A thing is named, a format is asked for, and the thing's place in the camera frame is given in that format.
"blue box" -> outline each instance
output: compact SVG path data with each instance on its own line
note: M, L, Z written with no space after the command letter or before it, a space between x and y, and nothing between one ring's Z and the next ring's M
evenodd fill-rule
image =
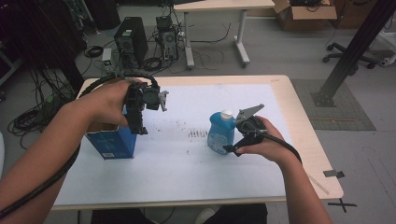
M132 134L129 128L94 123L88 129L86 136L105 160L134 157L136 134Z

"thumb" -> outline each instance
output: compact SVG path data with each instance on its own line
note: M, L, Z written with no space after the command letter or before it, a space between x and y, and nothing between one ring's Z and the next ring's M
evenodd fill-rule
M125 116L121 116L119 125L122 127L128 127L128 120L125 118Z

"floor mat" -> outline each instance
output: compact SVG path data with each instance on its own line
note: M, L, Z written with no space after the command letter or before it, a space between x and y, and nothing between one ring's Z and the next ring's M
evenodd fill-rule
M291 83L315 130L375 131L375 126L364 113L352 92L343 83L332 98L335 107L315 106L311 92L318 92L325 80L292 79Z

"bottle cap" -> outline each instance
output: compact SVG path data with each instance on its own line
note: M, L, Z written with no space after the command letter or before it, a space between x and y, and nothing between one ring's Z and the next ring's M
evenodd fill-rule
M221 111L221 119L222 120L230 120L233 117L233 112L231 112L230 110L223 110Z

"black computer tower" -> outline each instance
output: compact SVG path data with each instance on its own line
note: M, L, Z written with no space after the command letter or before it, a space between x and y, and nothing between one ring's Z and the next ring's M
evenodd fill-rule
M142 18L126 17L114 35L124 67L141 68L149 49Z
M177 60L177 30L170 29L166 32L160 32L160 37L163 50L163 60L165 62Z

